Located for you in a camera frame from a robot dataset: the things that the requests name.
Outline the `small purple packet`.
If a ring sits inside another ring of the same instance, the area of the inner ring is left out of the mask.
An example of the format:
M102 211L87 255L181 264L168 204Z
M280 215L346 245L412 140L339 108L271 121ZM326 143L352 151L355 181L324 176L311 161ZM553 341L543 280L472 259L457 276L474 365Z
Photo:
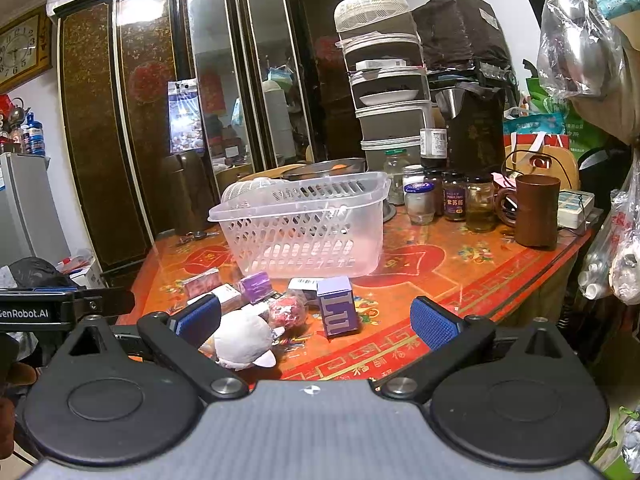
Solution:
M242 296L250 304L258 304L273 294L273 287L266 271L247 275L239 281Z

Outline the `dark bottle white label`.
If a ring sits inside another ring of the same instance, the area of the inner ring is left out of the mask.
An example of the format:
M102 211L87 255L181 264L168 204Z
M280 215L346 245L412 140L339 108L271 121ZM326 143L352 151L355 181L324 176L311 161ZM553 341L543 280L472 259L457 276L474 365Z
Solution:
M448 136L441 128L420 130L421 164L424 168L442 169L447 166Z

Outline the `glass jar green lid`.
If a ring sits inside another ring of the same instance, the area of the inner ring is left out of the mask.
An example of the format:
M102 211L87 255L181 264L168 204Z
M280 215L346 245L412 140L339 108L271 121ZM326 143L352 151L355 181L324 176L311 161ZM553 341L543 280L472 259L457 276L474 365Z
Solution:
M384 171L390 178L390 190L388 191L387 200L394 206L402 206L404 204L404 169L409 165L409 159L406 150L401 148L392 148L385 151Z

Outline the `brown thermos flask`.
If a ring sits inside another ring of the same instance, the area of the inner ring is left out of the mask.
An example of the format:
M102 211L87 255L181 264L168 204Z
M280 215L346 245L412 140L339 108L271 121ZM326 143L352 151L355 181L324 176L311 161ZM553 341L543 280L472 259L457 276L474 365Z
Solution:
M168 210L177 235L206 231L214 196L202 156L197 151L171 154L163 160Z

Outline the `grey refrigerator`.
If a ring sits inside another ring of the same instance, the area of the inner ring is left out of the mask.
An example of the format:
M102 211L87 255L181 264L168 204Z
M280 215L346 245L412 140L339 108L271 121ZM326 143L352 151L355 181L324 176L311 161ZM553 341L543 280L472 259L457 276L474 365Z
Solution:
M55 264L70 255L44 158L1 155L0 222L2 266L27 257Z

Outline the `blue hanging calendar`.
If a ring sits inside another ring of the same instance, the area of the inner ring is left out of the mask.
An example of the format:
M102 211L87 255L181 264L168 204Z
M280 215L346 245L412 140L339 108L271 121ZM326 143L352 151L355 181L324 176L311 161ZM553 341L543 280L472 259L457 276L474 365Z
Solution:
M204 150L198 81L195 78L167 84L171 154Z

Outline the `red ball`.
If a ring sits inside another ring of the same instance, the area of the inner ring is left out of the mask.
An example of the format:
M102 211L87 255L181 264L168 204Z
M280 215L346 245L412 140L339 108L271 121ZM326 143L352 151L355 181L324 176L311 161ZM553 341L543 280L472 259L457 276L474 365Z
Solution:
M273 299L268 307L268 322L272 327L286 330L303 326L306 323L307 306L296 295L283 295Z

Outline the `glass jar blue lid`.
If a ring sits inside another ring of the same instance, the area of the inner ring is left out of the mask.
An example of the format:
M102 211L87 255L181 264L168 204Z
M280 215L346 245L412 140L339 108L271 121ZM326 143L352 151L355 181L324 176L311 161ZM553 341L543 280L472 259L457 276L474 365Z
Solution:
M405 206L412 224L425 226L435 217L435 185L432 182L409 183L404 188Z

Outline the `white wedding cigarette box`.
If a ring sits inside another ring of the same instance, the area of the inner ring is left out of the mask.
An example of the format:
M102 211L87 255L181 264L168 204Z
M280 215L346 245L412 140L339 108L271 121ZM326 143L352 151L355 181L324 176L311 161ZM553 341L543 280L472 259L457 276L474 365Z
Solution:
M186 304L190 306L195 304L202 298L208 298L209 296L215 296L221 307L221 314L225 315L231 311L240 310L247 304L244 296L232 285L222 284L209 292L204 292L200 296L189 299Z

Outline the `white plush toy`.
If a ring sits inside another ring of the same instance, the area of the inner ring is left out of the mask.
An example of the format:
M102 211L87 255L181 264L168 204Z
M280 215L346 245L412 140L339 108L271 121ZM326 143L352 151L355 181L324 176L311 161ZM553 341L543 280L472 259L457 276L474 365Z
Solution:
M275 367L277 358L272 351L274 336L268 315L265 301L222 310L218 328L200 351L228 370Z

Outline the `dark brown covered bundle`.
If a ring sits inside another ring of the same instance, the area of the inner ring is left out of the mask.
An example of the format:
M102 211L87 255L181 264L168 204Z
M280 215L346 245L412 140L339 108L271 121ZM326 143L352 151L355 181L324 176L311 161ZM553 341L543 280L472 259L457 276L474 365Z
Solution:
M411 11L431 70L486 63L512 67L509 47L494 9L484 0L428 0Z

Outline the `black white Kent box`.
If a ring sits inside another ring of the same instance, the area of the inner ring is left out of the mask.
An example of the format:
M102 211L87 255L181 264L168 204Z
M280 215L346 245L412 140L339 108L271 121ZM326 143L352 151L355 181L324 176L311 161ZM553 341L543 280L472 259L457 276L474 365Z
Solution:
M303 304L308 309L318 309L319 282L318 278L292 278L288 282L286 293L295 297L300 304Z

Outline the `brown ceramic mug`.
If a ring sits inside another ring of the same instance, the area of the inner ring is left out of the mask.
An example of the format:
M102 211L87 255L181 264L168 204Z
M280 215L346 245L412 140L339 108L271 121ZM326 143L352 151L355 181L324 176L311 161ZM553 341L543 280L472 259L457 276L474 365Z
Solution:
M502 188L495 196L498 218L514 229L514 240L521 246L554 249L558 242L561 181L556 177L523 174L515 183L515 188ZM516 205L514 219L503 212L506 200Z

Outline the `purple white box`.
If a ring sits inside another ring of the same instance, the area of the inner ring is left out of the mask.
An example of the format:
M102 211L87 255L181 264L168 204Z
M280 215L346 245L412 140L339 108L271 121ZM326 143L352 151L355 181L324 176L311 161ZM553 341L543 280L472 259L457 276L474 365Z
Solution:
M318 281L317 298L326 338L358 332L360 317L355 308L352 284L347 276L322 278Z

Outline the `metal bowl with oranges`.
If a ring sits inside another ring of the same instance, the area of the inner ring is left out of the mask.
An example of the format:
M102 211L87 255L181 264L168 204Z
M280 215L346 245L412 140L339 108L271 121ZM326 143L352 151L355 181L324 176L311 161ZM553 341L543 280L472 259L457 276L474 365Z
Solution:
M367 170L367 162L361 157L347 157L340 159L314 162L286 170L281 178L288 181L309 180L321 177L335 177L343 174L360 174Z

